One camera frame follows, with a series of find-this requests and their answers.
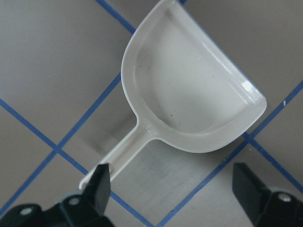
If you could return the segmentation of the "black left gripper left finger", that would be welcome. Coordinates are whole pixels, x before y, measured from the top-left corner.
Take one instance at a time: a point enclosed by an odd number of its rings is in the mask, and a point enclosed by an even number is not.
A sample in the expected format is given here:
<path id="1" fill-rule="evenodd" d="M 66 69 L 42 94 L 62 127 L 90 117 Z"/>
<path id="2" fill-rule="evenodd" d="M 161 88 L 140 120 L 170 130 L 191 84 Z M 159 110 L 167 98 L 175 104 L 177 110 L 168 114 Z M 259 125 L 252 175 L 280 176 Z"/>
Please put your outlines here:
<path id="1" fill-rule="evenodd" d="M 34 203 L 11 208 L 2 227 L 113 227 L 104 215 L 110 196 L 109 165 L 100 164 L 82 192 L 65 197 L 47 210 Z"/>

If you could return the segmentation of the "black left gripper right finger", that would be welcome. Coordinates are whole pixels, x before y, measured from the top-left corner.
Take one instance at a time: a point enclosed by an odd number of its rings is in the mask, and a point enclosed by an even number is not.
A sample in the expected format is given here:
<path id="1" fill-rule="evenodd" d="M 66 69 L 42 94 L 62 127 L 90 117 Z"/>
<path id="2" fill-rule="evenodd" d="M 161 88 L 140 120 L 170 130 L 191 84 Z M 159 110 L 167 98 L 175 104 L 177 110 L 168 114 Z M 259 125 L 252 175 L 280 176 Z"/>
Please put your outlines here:
<path id="1" fill-rule="evenodd" d="M 245 163 L 233 164 L 232 191 L 254 227 L 301 227 L 303 202 L 268 188 Z"/>

